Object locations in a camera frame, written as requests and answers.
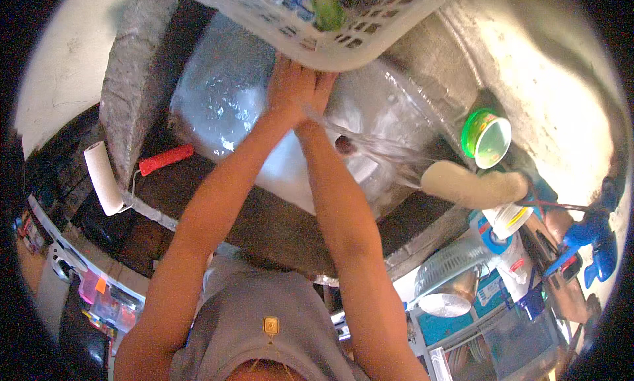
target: paint roller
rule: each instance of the paint roller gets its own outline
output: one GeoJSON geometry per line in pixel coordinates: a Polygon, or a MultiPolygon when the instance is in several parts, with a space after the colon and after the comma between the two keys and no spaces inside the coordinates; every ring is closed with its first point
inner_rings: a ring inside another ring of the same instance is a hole
{"type": "MultiPolygon", "coordinates": [[[[134,173],[132,179],[132,195],[134,196],[136,175],[139,172],[142,176],[147,176],[166,165],[189,158],[192,154],[194,154],[194,147],[187,144],[139,161],[139,170],[134,173]]],[[[104,141],[98,141],[86,148],[84,150],[84,158],[88,166],[88,174],[90,174],[92,185],[97,192],[99,203],[106,216],[112,216],[130,209],[132,205],[123,207],[123,198],[112,172],[104,141]]]]}

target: green plastic cup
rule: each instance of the green plastic cup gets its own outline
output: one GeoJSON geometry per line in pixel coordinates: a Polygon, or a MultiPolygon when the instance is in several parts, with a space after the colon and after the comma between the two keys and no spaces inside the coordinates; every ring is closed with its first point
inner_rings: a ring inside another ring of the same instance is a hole
{"type": "Polygon", "coordinates": [[[490,108],[480,108],[467,118],[460,141],[479,168],[489,169],[502,160],[511,145],[511,124],[490,108]]]}

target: hand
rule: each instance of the hand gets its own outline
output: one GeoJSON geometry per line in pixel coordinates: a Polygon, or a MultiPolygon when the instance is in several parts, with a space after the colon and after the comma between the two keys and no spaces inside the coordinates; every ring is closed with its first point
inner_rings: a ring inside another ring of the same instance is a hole
{"type": "Polygon", "coordinates": [[[315,72],[278,52],[269,82],[269,111],[295,127],[306,120],[304,107],[323,114],[337,73],[315,72]]]}

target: green object in basket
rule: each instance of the green object in basket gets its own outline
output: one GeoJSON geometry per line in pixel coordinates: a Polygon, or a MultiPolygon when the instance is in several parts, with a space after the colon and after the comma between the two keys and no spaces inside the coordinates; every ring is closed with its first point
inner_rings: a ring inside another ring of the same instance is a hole
{"type": "Polygon", "coordinates": [[[315,10],[317,28],[325,32],[339,30],[345,22],[345,11],[339,0],[310,0],[315,10]]]}
{"type": "Polygon", "coordinates": [[[482,169],[495,166],[511,145],[511,124],[490,108],[479,108],[462,129],[462,149],[482,169]]]}

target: laundry basket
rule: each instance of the laundry basket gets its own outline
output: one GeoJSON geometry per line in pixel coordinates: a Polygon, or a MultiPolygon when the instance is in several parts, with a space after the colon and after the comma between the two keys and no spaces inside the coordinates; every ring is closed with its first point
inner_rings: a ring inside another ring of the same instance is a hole
{"type": "Polygon", "coordinates": [[[197,0],[259,36],[299,63],[325,71],[374,60],[446,0],[371,0],[342,7],[337,30],[322,30],[311,0],[197,0]]]}

